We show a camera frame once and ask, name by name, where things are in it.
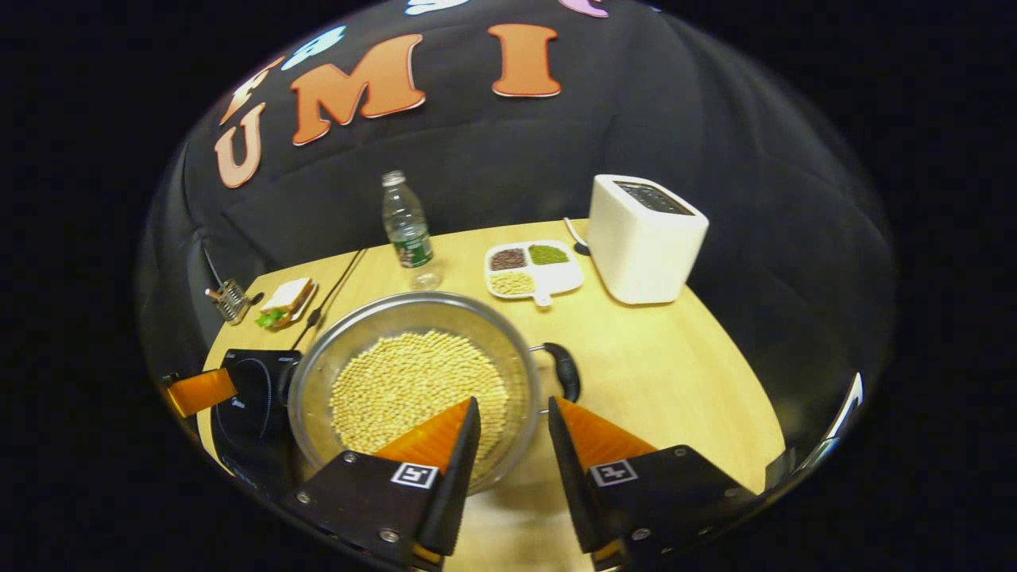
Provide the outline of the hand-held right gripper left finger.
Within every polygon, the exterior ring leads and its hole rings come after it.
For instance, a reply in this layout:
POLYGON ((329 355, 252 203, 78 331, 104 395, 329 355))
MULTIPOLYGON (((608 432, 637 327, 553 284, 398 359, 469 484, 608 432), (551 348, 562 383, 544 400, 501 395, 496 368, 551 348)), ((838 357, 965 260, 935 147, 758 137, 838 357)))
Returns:
POLYGON ((478 402, 451 406, 371 455, 344 451, 283 510, 374 570, 440 570, 454 553, 481 437, 478 402))

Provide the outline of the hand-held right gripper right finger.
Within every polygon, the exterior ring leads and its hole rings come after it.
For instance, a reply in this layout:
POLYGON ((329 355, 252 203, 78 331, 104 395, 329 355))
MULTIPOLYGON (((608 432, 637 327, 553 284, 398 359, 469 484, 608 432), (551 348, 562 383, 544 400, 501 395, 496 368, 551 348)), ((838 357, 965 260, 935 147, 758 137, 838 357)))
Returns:
POLYGON ((751 489, 687 445, 659 449, 560 398, 548 430, 571 522, 594 572, 679 572, 679 556, 756 509, 751 489))

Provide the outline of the black induction cooktop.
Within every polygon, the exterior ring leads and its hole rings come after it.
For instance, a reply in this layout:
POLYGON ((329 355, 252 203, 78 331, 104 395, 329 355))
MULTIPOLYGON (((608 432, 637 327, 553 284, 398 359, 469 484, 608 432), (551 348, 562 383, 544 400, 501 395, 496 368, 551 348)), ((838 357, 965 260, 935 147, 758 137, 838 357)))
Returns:
POLYGON ((296 485, 287 402, 301 361, 301 352, 292 349, 226 351, 222 367, 237 392, 211 409, 211 438, 219 461, 270 502, 296 485))

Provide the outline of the steel pot with soybeans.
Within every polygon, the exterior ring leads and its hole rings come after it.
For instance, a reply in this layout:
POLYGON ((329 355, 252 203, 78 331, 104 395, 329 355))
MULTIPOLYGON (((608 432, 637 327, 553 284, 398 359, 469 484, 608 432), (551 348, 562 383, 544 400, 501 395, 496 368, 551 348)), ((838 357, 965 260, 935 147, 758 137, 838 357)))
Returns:
POLYGON ((481 435, 469 493, 498 487, 547 412, 541 351, 555 363, 559 395, 577 402, 582 381, 567 348, 528 338, 504 304, 417 291, 355 309, 309 346, 293 374, 288 410, 298 477, 312 477, 345 451, 378 453, 473 398, 481 435))

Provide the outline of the sandwich with lettuce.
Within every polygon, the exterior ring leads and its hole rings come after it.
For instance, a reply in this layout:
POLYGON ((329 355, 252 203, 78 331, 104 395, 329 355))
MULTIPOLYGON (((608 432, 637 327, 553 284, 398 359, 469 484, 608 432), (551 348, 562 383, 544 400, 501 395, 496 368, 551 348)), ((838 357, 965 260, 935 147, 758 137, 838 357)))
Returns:
POLYGON ((299 318, 316 287, 317 283, 309 276, 283 283, 259 309, 255 323, 266 330, 286 328, 299 318))

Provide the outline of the white divided dish with beans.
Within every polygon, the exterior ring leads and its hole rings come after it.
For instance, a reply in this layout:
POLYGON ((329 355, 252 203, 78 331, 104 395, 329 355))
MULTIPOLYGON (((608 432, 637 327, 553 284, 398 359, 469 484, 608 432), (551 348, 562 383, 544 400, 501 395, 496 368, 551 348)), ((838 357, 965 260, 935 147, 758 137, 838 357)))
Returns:
POLYGON ((484 260, 488 292, 505 300, 533 300, 549 307, 553 296, 582 286, 584 275, 570 247, 556 240, 499 244, 484 260))

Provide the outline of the white toaster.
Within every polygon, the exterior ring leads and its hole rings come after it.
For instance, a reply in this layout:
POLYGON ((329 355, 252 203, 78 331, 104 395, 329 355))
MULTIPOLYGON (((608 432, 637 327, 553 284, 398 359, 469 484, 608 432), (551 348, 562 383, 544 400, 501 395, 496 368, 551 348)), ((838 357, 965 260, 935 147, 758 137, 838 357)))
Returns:
POLYGON ((697 207, 649 179, 593 179, 586 242, 603 285, 620 303, 674 303, 709 227, 697 207))

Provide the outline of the clear plastic water bottle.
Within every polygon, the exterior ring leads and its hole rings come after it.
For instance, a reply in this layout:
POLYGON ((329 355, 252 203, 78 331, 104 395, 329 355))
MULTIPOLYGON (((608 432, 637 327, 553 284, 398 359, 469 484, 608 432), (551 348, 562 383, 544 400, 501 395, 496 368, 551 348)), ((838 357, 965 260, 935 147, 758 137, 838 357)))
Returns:
POLYGON ((442 274, 435 263, 422 203, 402 171, 388 171, 381 182, 385 234, 404 278, 413 291, 437 289, 442 283, 442 274))

